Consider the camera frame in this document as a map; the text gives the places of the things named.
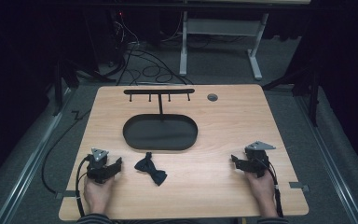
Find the white desk frame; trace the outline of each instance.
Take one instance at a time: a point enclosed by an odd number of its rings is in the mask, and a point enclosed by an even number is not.
[[[260,21],[222,21],[207,19],[189,19],[187,12],[183,15],[182,50],[180,56],[180,76],[187,74],[187,34],[203,35],[246,35],[254,36],[255,44],[252,49],[247,49],[249,62],[252,66],[256,80],[261,80],[261,72],[255,57],[261,37],[267,24],[268,13],[263,14]]]

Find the person's right hand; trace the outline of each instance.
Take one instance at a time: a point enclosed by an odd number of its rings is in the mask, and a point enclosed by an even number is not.
[[[257,200],[261,217],[277,217],[274,202],[274,181],[271,174],[266,170],[264,175],[259,178],[254,173],[245,172],[245,175]]]

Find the hand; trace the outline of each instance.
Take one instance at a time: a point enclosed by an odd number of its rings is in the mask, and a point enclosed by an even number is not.
[[[245,172],[245,175],[257,200],[261,217],[277,217],[274,202],[274,181],[271,174],[266,170],[264,175],[259,178],[254,173]]]
[[[84,197],[89,205],[90,213],[105,215],[107,205],[112,196],[112,187],[115,177],[112,176],[104,184],[97,184],[85,176]]]

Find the black bow tie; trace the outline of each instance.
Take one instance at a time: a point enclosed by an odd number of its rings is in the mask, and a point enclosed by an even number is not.
[[[135,169],[150,174],[153,181],[160,186],[162,182],[164,182],[167,175],[165,174],[165,171],[156,170],[156,167],[151,159],[152,153],[146,152],[145,158],[135,164]]]

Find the striped sleeve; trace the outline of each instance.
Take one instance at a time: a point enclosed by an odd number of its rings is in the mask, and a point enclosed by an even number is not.
[[[266,217],[258,219],[257,224],[289,224],[289,221],[281,217]]]
[[[112,221],[102,214],[88,214],[81,217],[77,224],[112,224]]]

